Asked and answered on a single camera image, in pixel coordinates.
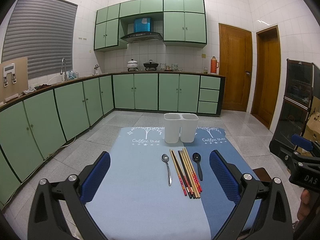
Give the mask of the person's right hand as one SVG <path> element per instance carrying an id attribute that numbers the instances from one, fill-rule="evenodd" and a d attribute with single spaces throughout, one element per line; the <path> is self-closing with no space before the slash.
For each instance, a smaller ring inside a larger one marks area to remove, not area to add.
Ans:
<path id="1" fill-rule="evenodd" d="M 311 211 L 310 205 L 311 194 L 307 189 L 304 189 L 300 196 L 300 206 L 297 213 L 299 221 L 305 219 Z"/>

